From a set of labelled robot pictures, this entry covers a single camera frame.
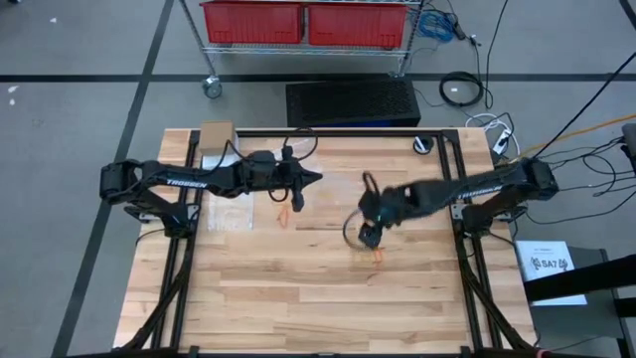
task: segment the power strip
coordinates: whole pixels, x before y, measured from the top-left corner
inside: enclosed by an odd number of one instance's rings
[[[507,146],[506,144],[508,143],[508,140],[512,133],[513,132],[510,129],[504,129],[504,131],[501,132],[499,139],[497,139],[497,142],[495,142],[495,145],[493,145],[493,151],[495,153],[499,155],[504,153],[504,150],[506,150]]]

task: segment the cardboard box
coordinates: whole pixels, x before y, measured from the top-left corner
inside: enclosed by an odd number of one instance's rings
[[[229,140],[235,143],[237,133],[235,125],[230,121],[208,121],[201,124],[201,137],[199,138],[199,150],[205,155],[221,155]]]

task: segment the white cable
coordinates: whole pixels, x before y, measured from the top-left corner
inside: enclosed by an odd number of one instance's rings
[[[490,117],[493,118],[491,121],[489,121],[488,123],[486,123],[486,125],[483,126],[484,131],[489,131],[490,129],[496,128],[498,126],[503,126],[504,129],[508,129],[510,130],[510,127],[508,126],[508,124],[506,124],[505,122],[499,120],[499,116],[495,115],[493,113],[479,113],[479,114],[475,114],[470,116],[468,119],[466,119],[466,123],[465,126],[469,126],[468,124],[470,123],[471,120],[475,119],[475,118],[481,118],[481,117]],[[515,136],[515,133],[511,134],[511,137],[513,138],[513,141],[515,142],[515,147],[517,149],[517,156],[521,155],[521,147],[519,146],[519,142],[517,141],[517,137]]]

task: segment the metal shelving cart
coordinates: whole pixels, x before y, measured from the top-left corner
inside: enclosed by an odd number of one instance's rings
[[[406,70],[405,65],[409,57],[412,55],[411,48],[415,39],[417,24],[421,17],[421,12],[426,0],[301,0],[292,2],[302,3],[338,3],[338,4],[400,4],[406,6],[416,6],[417,12],[414,24],[410,29],[410,33],[406,39],[406,46],[402,41],[399,49],[384,49],[382,47],[360,47],[360,46],[314,46],[307,43],[307,38],[303,39],[301,44],[297,45],[277,45],[277,44],[209,44],[206,46],[197,30],[197,26],[193,20],[190,9],[186,4],[186,0],[179,0],[186,19],[192,30],[192,33],[199,45],[199,50],[208,66],[210,76],[203,81],[204,94],[211,99],[219,97],[223,92],[223,87],[219,76],[215,70],[214,64],[210,56],[216,54],[238,54],[238,55],[316,55],[316,56],[371,56],[371,57],[393,57],[397,58],[397,71],[390,73],[395,77],[404,76]]]

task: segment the black floor line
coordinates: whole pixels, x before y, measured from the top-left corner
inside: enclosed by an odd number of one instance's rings
[[[618,0],[618,2],[623,8],[625,15],[627,15],[627,18],[632,23],[634,30],[636,30],[636,14],[634,13],[634,8],[632,8],[632,6],[629,4],[629,0]]]
[[[438,82],[446,74],[408,74],[413,81]],[[611,74],[491,74],[490,82],[604,82]],[[220,75],[222,83],[288,83],[385,79],[387,74]],[[0,75],[0,83],[138,83],[144,75]],[[208,75],[150,75],[149,83],[197,83]],[[615,82],[636,82],[636,74],[620,74]]]
[[[134,134],[137,120],[139,119],[143,100],[145,99],[146,92],[148,91],[150,77],[157,61],[157,56],[159,55],[159,49],[161,48],[161,42],[163,41],[163,36],[166,32],[173,5],[174,0],[165,0],[161,16],[159,17],[159,23],[157,24],[157,29],[155,30],[152,44],[148,51],[146,63],[143,67],[143,73],[141,75],[139,85],[137,86],[132,106],[128,111],[128,118],[126,119],[126,123],[123,127],[123,132],[121,133],[121,139],[117,146],[114,161],[125,159],[128,149],[130,148],[132,135]],[[99,210],[97,211],[97,216],[92,224],[92,230],[90,232],[90,237],[88,238],[88,244],[86,245],[86,250],[83,254],[83,258],[81,259],[81,265],[79,266],[76,283],[73,287],[73,292],[71,293],[71,299],[67,305],[67,310],[65,312],[62,325],[60,326],[60,331],[58,332],[58,338],[56,339],[56,343],[53,348],[53,357],[63,357],[69,353],[69,347],[71,346],[73,335],[78,324],[78,319],[80,318],[81,307],[83,305],[86,292],[88,291],[88,284],[90,282],[90,277],[92,276],[92,270],[94,269],[97,254],[101,247],[101,240],[103,239],[106,223],[110,216],[110,208],[110,205],[103,201],[99,205]]]

